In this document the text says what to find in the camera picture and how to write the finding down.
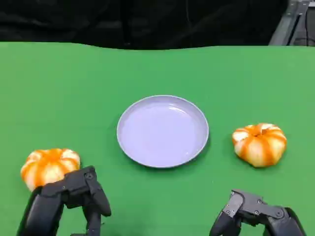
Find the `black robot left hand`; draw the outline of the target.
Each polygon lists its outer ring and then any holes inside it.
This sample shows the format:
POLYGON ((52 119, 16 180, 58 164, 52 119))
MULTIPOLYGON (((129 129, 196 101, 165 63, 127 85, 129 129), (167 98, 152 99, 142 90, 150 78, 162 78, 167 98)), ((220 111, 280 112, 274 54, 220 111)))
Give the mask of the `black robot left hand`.
POLYGON ((55 236, 64 207, 81 207, 87 221, 85 235, 100 235, 101 217, 111 216, 111 208, 94 166, 70 172, 62 180, 33 190, 17 235, 55 236))

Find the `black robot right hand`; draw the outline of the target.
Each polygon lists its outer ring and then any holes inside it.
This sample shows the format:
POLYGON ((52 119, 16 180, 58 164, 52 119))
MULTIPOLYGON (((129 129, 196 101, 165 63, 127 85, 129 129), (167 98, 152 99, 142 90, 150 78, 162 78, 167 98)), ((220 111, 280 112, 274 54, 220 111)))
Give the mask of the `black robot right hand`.
POLYGON ((242 224, 264 226, 264 236, 305 236, 306 232, 289 207, 269 205, 257 194, 233 189, 211 227, 211 236, 238 236, 242 224))

